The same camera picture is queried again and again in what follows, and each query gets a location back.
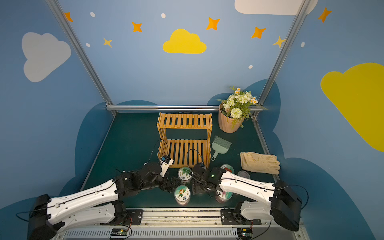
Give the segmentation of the bamboo two-tier shelf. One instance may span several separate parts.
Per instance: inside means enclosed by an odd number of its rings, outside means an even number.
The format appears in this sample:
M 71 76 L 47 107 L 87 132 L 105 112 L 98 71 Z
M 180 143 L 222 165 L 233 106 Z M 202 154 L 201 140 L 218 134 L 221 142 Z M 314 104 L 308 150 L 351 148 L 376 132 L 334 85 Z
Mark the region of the bamboo two-tier shelf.
M 161 139 L 157 156 L 171 157 L 171 168 L 210 166 L 212 114 L 159 113 L 157 129 Z

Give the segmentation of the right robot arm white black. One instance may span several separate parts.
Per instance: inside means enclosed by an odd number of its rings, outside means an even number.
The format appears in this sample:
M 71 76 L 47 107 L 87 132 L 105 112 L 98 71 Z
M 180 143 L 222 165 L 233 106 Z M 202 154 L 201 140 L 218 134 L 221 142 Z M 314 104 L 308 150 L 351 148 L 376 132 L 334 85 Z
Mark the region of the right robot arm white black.
M 242 218 L 273 220 L 287 230 L 299 230 L 303 201 L 287 183 L 258 182 L 221 168 L 205 169 L 201 164 L 192 168 L 191 175 L 205 193 L 233 193 L 251 199 L 235 208 Z

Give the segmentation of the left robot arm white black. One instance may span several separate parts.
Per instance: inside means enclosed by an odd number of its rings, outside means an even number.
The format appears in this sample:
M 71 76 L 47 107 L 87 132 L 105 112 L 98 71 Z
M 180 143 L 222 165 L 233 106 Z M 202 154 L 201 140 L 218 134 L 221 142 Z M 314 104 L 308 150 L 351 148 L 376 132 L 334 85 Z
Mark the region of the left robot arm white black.
M 85 210 L 105 203 L 113 207 L 109 223 L 122 223 L 126 217 L 123 199 L 136 196 L 139 192 L 159 188 L 173 193 L 181 184 L 175 177 L 168 177 L 165 163 L 145 164 L 136 171 L 124 172 L 117 177 L 76 194 L 51 198 L 41 195 L 36 198 L 28 219 L 27 238 L 29 240 L 50 240 L 59 231 L 69 226 L 69 218 Z

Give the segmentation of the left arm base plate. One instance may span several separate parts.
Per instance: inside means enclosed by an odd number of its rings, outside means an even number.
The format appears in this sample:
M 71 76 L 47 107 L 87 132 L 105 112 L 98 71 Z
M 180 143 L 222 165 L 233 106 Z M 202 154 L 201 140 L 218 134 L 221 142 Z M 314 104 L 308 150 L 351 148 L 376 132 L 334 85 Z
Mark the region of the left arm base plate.
M 128 209 L 126 213 L 115 217 L 111 222 L 101 224 L 103 226 L 139 226 L 143 219 L 144 210 Z

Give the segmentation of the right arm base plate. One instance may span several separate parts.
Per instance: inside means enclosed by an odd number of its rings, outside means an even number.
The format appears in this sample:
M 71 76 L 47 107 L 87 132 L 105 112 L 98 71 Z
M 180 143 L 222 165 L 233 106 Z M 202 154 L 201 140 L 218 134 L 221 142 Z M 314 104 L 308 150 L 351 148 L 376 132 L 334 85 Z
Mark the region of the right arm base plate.
M 222 225 L 251 225 L 252 221 L 245 219 L 234 209 L 223 208 L 220 210 Z

